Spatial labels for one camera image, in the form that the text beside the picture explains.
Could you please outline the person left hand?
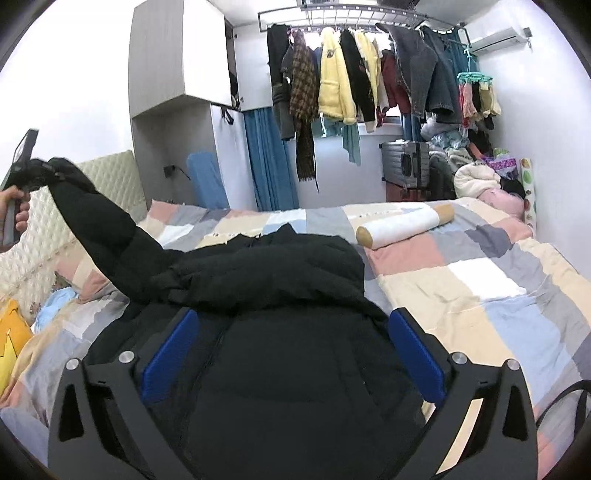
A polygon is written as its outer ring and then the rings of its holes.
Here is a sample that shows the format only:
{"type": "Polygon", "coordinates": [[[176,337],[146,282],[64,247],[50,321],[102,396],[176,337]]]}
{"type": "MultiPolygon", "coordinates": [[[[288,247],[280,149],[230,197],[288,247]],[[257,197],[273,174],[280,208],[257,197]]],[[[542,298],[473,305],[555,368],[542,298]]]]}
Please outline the person left hand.
{"type": "Polygon", "coordinates": [[[23,234],[28,227],[30,195],[16,186],[1,191],[1,252],[9,251],[15,242],[4,243],[4,233],[23,234]]]}

